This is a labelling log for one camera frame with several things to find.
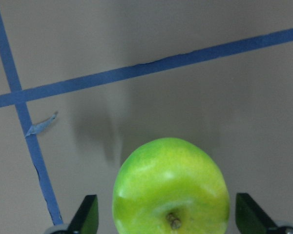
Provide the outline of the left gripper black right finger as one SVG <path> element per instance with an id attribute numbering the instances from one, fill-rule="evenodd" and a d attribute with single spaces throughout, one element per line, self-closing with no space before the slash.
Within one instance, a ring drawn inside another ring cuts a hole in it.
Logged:
<path id="1" fill-rule="evenodd" d="M 237 193 L 235 224 L 241 234 L 276 234 L 278 226 L 248 193 Z"/>

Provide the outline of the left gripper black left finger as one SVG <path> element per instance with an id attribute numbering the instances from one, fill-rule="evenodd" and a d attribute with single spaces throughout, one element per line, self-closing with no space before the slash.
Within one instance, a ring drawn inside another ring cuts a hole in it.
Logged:
<path id="1" fill-rule="evenodd" d="M 68 234 L 96 234 L 99 227 L 97 195 L 86 195 L 68 228 Z"/>

